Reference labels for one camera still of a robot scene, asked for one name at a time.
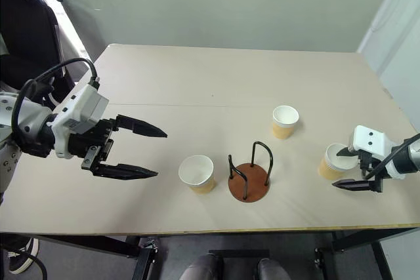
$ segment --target pants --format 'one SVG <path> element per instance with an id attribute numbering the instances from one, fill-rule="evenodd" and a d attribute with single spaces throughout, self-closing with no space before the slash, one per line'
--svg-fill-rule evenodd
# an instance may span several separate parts
<path id="1" fill-rule="evenodd" d="M 218 280 L 218 258 L 213 254 L 200 256 L 181 275 L 179 280 Z M 259 280 L 291 280 L 280 264 L 272 259 L 258 263 Z"/>

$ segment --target cup rim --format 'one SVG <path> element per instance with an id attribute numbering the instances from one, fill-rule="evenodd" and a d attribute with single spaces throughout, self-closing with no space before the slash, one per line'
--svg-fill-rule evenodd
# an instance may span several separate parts
<path id="1" fill-rule="evenodd" d="M 324 155 L 324 157 L 325 157 L 325 161 L 326 161 L 326 163 L 327 163 L 327 165 L 329 166 L 329 167 L 331 167 L 332 169 L 334 169 L 334 170 L 337 170 L 337 171 L 340 171 L 340 172 L 345 172 L 345 171 L 347 171 L 347 170 L 351 170 L 351 169 L 353 169 L 354 167 L 356 167 L 357 166 L 357 164 L 358 164 L 358 162 L 357 162 L 357 159 L 354 159 L 354 165 L 353 166 L 343 166 L 343 167 L 338 167 L 337 165 L 334 165 L 333 164 L 333 162 L 331 161 L 331 158 L 330 158 L 330 156 L 329 156 L 329 153 L 331 153 L 331 152 L 329 152 L 330 150 L 331 150 L 331 148 L 333 147 L 333 146 L 340 146 L 341 148 L 345 148 L 345 147 L 347 147 L 345 144 L 340 144 L 340 143 L 338 143 L 338 142 L 336 142 L 336 143 L 333 143 L 333 144 L 330 144 L 328 147 L 327 147 L 327 149 L 326 149 L 326 151 L 325 151 L 325 155 Z"/>
<path id="2" fill-rule="evenodd" d="M 291 113 L 293 113 L 294 115 L 295 115 L 295 119 L 294 119 L 294 121 L 292 122 L 292 123 L 284 123 L 284 122 L 282 122 L 282 121 L 280 121 L 279 119 L 278 119 L 278 117 L 277 117 L 277 115 L 276 115 L 276 112 L 280 109 L 280 108 L 287 108 L 288 110 L 290 110 L 290 112 Z M 276 124 L 277 125 L 279 125 L 279 126 L 282 126 L 282 127 L 292 127 L 292 126 L 294 126 L 296 123 L 297 123 L 297 121 L 299 120 L 299 112 L 293 107 L 293 106 L 290 106 L 290 105 L 280 105 L 280 106 L 277 106 L 276 108 L 274 108 L 274 110 L 273 110 L 273 120 L 276 122 Z"/>
<path id="3" fill-rule="evenodd" d="M 193 158 L 197 158 L 197 157 L 204 157 L 206 160 L 208 160 L 209 162 L 210 162 L 210 164 L 209 164 L 209 175 L 207 176 L 207 178 L 205 179 L 205 180 L 202 180 L 201 182 L 199 182 L 199 183 L 189 183 L 189 182 L 187 182 L 187 181 L 185 181 L 183 178 L 182 178 L 182 176 L 181 176 L 181 166 L 184 164 L 184 163 L 186 163 L 188 160 L 191 160 L 191 159 L 193 159 Z M 189 186 L 194 186 L 194 187 L 196 187 L 196 186 L 202 186 L 203 184 L 205 184 L 211 177 L 212 177 L 212 175 L 213 175 L 213 171 L 214 171 L 214 164 L 213 164 L 213 161 L 208 157 L 208 156 L 206 156 L 206 155 L 204 155 L 204 154 L 194 154 L 194 155 L 190 155 L 189 157 L 186 157 L 182 162 L 181 162 L 181 164 L 179 165 L 179 168 L 178 168 L 178 177 L 181 179 L 181 181 L 183 182 L 183 183 L 185 183 L 185 184 L 187 184 L 187 185 L 189 185 Z"/>

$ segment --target white paper cup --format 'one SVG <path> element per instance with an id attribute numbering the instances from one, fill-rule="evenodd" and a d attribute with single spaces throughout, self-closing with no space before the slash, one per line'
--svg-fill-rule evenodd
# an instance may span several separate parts
<path id="1" fill-rule="evenodd" d="M 216 185 L 213 162 L 205 155 L 187 157 L 179 166 L 178 175 L 196 193 L 208 193 Z"/>
<path id="2" fill-rule="evenodd" d="M 318 167 L 318 173 L 328 180 L 337 180 L 343 173 L 353 169 L 358 164 L 358 157 L 337 157 L 337 153 L 347 147 L 344 144 L 331 144 Z"/>
<path id="3" fill-rule="evenodd" d="M 299 120 L 299 113 L 295 108 L 281 105 L 273 111 L 273 133 L 276 138 L 286 139 L 289 137 Z"/>

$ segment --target table leg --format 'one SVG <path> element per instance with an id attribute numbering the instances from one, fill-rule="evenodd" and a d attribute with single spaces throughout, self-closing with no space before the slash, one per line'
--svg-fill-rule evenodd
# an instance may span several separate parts
<path id="1" fill-rule="evenodd" d="M 322 270 L 324 280 L 337 280 L 338 277 L 337 272 L 335 271 L 334 255 L 348 249 L 371 245 L 382 279 L 392 280 L 392 275 L 379 241 L 414 229 L 415 228 L 362 230 L 345 237 L 334 237 L 334 240 L 331 242 L 331 248 L 315 249 L 315 264 Z"/>
<path id="2" fill-rule="evenodd" d="M 5 277 L 5 263 L 3 261 L 3 252 L 0 250 L 0 280 Z"/>
<path id="3" fill-rule="evenodd" d="M 142 249 L 140 251 L 132 280 L 147 280 L 156 251 L 156 249 Z"/>
<path id="4" fill-rule="evenodd" d="M 128 243 L 128 244 L 132 244 L 132 245 L 136 245 L 137 246 L 140 243 L 140 239 L 141 239 L 140 236 L 128 235 L 125 238 L 125 242 Z"/>

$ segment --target black cable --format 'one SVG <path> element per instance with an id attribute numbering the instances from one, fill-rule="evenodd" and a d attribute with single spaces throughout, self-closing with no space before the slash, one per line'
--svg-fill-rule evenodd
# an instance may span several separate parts
<path id="1" fill-rule="evenodd" d="M 29 89 L 32 89 L 31 93 L 33 92 L 33 89 L 36 87 L 37 81 L 34 79 L 29 79 L 25 82 L 24 86 L 20 89 L 19 94 L 16 98 L 16 101 L 14 102 L 13 106 L 13 112 L 12 112 L 12 132 L 15 136 L 18 137 L 18 142 L 23 142 L 25 137 L 22 134 L 22 131 L 19 129 L 18 125 L 18 119 L 19 119 L 19 113 L 20 108 L 22 107 L 22 104 L 24 102 L 26 93 Z"/>
<path id="2" fill-rule="evenodd" d="M 23 256 L 26 256 L 26 257 L 32 259 L 38 265 L 39 269 L 42 272 L 42 280 L 47 280 L 47 269 L 45 268 L 42 261 L 40 261 L 37 257 L 35 257 L 31 254 L 28 254 L 27 252 L 22 252 L 21 250 L 13 249 L 12 247 L 9 247 L 9 246 L 4 245 L 4 244 L 0 244 L 0 247 L 2 249 L 7 250 L 8 252 L 15 252 L 16 254 L 20 254 L 20 255 L 23 255 Z"/>
<path id="3" fill-rule="evenodd" d="M 60 70 L 61 68 L 63 68 L 64 66 L 67 66 L 68 64 L 73 64 L 74 62 L 85 62 L 86 64 L 88 64 L 92 72 L 91 80 L 93 81 L 96 80 L 96 78 L 98 77 L 98 74 L 96 72 L 95 65 L 89 59 L 82 58 L 82 57 L 72 58 L 72 59 L 66 60 L 65 62 L 61 62 L 55 65 L 54 67 L 51 67 L 50 69 L 48 69 L 47 71 L 39 75 L 38 77 L 36 77 L 35 80 L 42 81 L 46 78 L 49 78 L 57 70 Z"/>
<path id="4" fill-rule="evenodd" d="M 405 142 L 402 143 L 401 146 L 398 147 L 397 150 L 391 152 L 386 158 L 384 158 L 368 175 L 366 175 L 365 179 L 368 180 L 372 178 L 373 176 L 379 174 L 386 165 L 394 159 L 394 157 L 399 154 L 402 150 L 407 148 L 410 144 L 420 139 L 420 134 L 416 134 L 415 136 L 412 136 L 410 139 L 407 139 Z"/>

